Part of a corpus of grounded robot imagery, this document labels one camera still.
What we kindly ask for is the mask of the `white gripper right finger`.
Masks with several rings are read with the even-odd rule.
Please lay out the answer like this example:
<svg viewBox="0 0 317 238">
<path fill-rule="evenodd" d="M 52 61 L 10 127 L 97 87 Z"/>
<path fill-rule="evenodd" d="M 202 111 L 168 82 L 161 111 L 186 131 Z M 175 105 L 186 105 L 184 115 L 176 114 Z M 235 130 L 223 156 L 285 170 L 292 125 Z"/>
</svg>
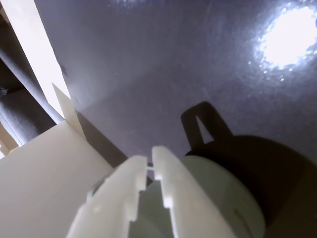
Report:
<svg viewBox="0 0 317 238">
<path fill-rule="evenodd" d="M 155 180 L 161 183 L 163 206 L 170 210 L 176 238 L 233 238 L 229 224 L 192 174 L 168 148 L 152 148 Z"/>
</svg>

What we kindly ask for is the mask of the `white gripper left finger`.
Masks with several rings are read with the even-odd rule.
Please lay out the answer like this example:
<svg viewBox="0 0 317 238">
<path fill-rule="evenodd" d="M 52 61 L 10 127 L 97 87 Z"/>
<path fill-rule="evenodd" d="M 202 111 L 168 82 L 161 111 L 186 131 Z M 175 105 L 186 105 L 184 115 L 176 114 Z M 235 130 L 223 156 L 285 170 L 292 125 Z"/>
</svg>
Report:
<svg viewBox="0 0 317 238">
<path fill-rule="evenodd" d="M 68 238 L 126 238 L 138 214 L 139 192 L 147 185 L 147 158 L 122 163 L 78 210 Z"/>
</svg>

